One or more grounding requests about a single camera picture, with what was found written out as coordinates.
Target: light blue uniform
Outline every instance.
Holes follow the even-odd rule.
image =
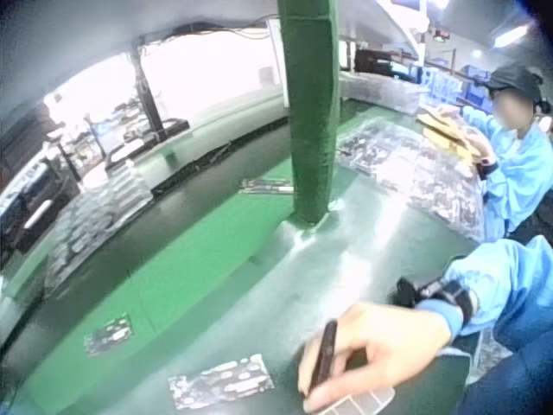
[[[553,149],[536,124],[516,149],[514,136],[492,116],[470,106],[462,116],[488,137],[498,159],[499,168],[487,177],[484,189],[484,241],[493,242],[528,218],[553,185]]]
[[[479,308],[461,329],[455,307],[438,300],[417,306],[442,314],[454,337],[493,327],[514,355],[470,386],[458,413],[553,413],[553,250],[544,237],[527,246],[502,239],[455,261],[444,276],[474,292]]]

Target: stack of circuit boards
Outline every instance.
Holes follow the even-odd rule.
[[[47,294],[62,284],[93,252],[152,200],[148,185],[127,164],[96,188],[85,190],[61,212],[48,257]]]
[[[482,196],[475,168],[399,125],[375,118],[340,137],[340,162],[397,191],[458,232],[481,241]]]

